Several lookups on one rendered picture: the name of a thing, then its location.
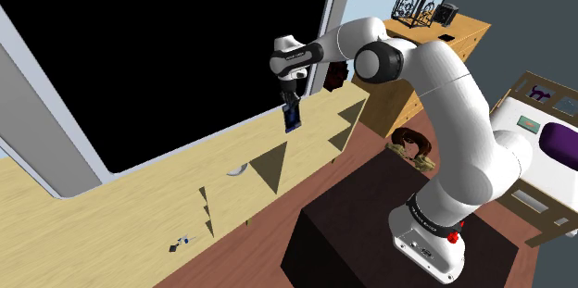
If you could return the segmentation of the small blue black toy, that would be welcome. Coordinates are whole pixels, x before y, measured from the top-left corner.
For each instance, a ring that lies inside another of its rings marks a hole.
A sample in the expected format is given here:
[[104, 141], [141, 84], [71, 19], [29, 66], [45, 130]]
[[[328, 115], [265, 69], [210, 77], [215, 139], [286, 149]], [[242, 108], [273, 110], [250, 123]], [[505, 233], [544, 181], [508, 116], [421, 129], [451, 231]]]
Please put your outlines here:
[[170, 245], [169, 252], [170, 252], [170, 253], [176, 252], [179, 246], [189, 244], [189, 243], [191, 243], [195, 238], [196, 238], [195, 235], [189, 237], [187, 234], [185, 234], [184, 236], [178, 238], [175, 244], [171, 244], [171, 245]]

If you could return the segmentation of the brown curved floor object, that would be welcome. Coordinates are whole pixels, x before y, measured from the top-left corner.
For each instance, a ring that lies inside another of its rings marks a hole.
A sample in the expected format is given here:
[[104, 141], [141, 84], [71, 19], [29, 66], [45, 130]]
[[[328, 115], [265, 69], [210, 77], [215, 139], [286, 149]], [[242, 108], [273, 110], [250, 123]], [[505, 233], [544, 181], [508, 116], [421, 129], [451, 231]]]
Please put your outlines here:
[[[408, 145], [415, 145], [417, 151], [412, 156], [407, 149]], [[414, 168], [427, 172], [434, 170], [436, 164], [428, 157], [432, 151], [431, 142], [421, 133], [407, 127], [400, 127], [391, 134], [391, 142], [385, 145], [387, 149], [395, 152], [399, 157], [414, 163]]]

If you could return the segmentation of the dark red round object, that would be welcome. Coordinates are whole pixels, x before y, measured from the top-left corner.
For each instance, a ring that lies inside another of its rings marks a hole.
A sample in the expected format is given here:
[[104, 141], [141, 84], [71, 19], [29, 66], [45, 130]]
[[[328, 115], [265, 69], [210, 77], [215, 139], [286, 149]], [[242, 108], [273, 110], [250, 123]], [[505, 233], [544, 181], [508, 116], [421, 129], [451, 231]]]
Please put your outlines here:
[[341, 88], [347, 75], [348, 69], [345, 61], [332, 62], [328, 66], [323, 87], [329, 92]]

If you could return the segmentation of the large grey-framed television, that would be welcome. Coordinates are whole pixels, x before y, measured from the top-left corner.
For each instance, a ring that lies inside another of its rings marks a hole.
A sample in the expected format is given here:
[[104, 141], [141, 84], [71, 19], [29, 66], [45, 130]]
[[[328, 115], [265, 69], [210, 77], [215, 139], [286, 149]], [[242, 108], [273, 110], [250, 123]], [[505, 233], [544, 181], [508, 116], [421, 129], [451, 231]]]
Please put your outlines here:
[[283, 115], [275, 39], [318, 39], [346, 2], [0, 0], [0, 151], [66, 199]]

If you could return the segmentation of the dark robot stand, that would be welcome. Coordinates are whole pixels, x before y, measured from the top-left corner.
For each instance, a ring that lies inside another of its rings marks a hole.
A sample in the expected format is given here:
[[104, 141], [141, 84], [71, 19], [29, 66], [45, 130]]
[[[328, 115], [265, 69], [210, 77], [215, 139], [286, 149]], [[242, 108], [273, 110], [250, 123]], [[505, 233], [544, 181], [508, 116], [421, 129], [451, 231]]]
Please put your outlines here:
[[465, 220], [465, 267], [450, 284], [394, 247], [389, 213], [427, 181], [384, 150], [303, 207], [281, 264], [294, 288], [504, 288], [518, 248], [476, 215]]

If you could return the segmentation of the dark blue phone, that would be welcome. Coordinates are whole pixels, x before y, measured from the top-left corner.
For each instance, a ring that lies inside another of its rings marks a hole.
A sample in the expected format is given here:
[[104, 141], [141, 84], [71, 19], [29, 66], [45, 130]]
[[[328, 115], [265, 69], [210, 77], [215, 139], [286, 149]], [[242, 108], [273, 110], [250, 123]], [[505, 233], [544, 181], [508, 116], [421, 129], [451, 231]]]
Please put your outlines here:
[[301, 126], [299, 101], [283, 105], [283, 121], [286, 133]]

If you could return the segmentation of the wooden bed with white mattress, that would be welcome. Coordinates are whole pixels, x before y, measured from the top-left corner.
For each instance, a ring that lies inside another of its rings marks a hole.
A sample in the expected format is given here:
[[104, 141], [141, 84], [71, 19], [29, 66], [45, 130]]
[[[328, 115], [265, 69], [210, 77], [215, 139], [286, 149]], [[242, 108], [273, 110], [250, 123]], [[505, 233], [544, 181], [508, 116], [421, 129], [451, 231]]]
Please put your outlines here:
[[540, 231], [525, 243], [578, 237], [578, 91], [527, 71], [490, 119], [495, 130], [519, 133], [532, 147], [529, 168], [497, 199]]

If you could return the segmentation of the small black box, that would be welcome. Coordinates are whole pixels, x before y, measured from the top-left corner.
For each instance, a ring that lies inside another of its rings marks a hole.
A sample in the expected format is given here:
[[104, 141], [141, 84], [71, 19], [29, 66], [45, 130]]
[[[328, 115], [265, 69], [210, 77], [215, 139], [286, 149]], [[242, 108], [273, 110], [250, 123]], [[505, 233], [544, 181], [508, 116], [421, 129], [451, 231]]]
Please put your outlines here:
[[442, 3], [433, 14], [433, 22], [440, 24], [442, 27], [448, 27], [458, 12], [459, 8], [457, 6], [450, 3]]

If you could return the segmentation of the light wood sideboard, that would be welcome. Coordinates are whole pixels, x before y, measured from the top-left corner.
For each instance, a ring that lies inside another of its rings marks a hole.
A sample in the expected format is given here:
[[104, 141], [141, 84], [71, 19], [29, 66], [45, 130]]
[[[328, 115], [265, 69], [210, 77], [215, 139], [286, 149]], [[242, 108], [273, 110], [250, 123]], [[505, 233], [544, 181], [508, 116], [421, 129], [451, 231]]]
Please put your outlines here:
[[339, 156], [367, 99], [346, 82], [294, 131], [274, 111], [71, 199], [0, 159], [0, 288], [152, 288]]

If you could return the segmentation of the wooden chest of drawers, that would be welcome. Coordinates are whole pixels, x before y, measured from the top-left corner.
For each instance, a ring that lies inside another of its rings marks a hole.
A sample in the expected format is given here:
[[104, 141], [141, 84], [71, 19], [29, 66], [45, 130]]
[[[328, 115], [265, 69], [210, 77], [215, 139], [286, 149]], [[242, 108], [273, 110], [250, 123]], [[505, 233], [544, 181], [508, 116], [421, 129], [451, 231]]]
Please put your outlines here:
[[[439, 36], [442, 34], [452, 35], [455, 39], [446, 43], [463, 62], [491, 27], [490, 23], [461, 14], [457, 14], [448, 27], [433, 23], [430, 27], [410, 29], [393, 19], [387, 19], [383, 23], [390, 37], [403, 38], [416, 45], [440, 40]], [[355, 75], [352, 82], [370, 94], [358, 120], [383, 138], [423, 110], [420, 98], [407, 81], [370, 84]]]

